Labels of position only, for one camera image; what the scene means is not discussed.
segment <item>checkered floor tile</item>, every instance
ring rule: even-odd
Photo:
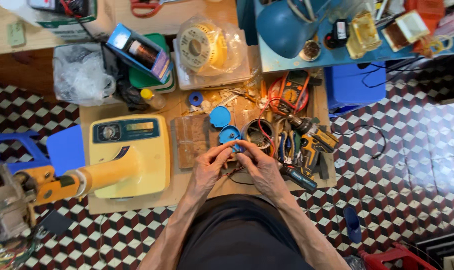
[[[453,66],[392,72],[386,98],[332,120],[337,132],[375,125],[387,139],[384,154],[372,159],[384,146],[377,130],[338,135],[337,186],[292,192],[342,256],[358,250],[386,251],[395,241],[415,242],[454,231],[454,104],[436,102],[454,92]],[[0,133],[35,130],[42,147],[44,138],[78,121],[74,105],[48,104],[38,96],[0,85]],[[22,158],[28,153],[15,143],[3,145],[0,152],[5,159],[28,158]],[[359,244],[347,237],[346,206],[355,208],[360,218]],[[91,216],[86,198],[71,199],[38,207],[38,217],[51,209],[74,224],[64,235],[44,238],[25,268],[135,269],[175,206]]]

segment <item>blue lamp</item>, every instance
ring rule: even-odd
[[[284,58],[295,58],[317,29],[314,14],[327,2],[330,1],[276,1],[265,6],[257,17],[257,32],[272,51]]]

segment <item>red scissors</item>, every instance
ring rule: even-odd
[[[131,12],[137,18],[150,18],[159,12],[162,4],[180,0],[131,0]],[[151,10],[147,13],[137,13],[135,9]]]

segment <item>yellow spool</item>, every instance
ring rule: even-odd
[[[227,60],[224,35],[208,22],[193,24],[182,32],[179,48],[182,64],[197,73],[209,66],[222,68]]]

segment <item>blue stool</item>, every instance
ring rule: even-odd
[[[385,62],[373,64],[385,66]],[[385,69],[380,68],[364,79],[368,86],[381,85],[367,88],[362,83],[367,72],[377,69],[374,66],[359,69],[356,64],[324,68],[330,118],[379,102],[385,97],[385,84],[381,84],[386,81]]]
[[[29,162],[19,162],[19,163],[8,163],[7,167],[9,168],[12,174],[20,170],[37,168],[50,165],[50,160],[45,157],[44,153],[39,150],[34,141],[30,138],[32,136],[39,136],[39,133],[34,131],[27,131],[24,133],[2,133],[0,134],[0,144],[2,141],[16,140],[22,143],[22,145],[27,149],[29,154],[34,158],[34,161]]]
[[[52,134],[46,146],[56,176],[86,166],[80,125]]]

